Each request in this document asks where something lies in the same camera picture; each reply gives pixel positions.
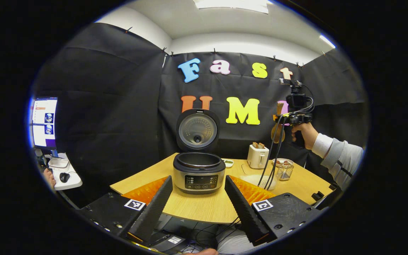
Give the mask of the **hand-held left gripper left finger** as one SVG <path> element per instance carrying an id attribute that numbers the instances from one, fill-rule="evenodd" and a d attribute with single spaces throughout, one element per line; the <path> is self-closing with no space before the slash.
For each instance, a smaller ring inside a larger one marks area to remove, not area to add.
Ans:
<path id="1" fill-rule="evenodd" d="M 152 188 L 153 195 L 147 198 L 107 193 L 79 213 L 90 223 L 118 238 L 144 244 L 152 236 L 154 227 L 173 190 L 172 177 L 158 179 Z"/>

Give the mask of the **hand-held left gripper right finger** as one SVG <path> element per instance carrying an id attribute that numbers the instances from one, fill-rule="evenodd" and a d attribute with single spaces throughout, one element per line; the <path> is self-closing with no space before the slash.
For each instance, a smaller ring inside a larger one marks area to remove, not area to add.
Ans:
<path id="1" fill-rule="evenodd" d="M 248 240 L 253 245 L 282 240 L 327 211 L 302 201 L 291 193 L 256 198 L 248 202 L 237 177 L 227 175 L 225 191 L 232 202 Z"/>

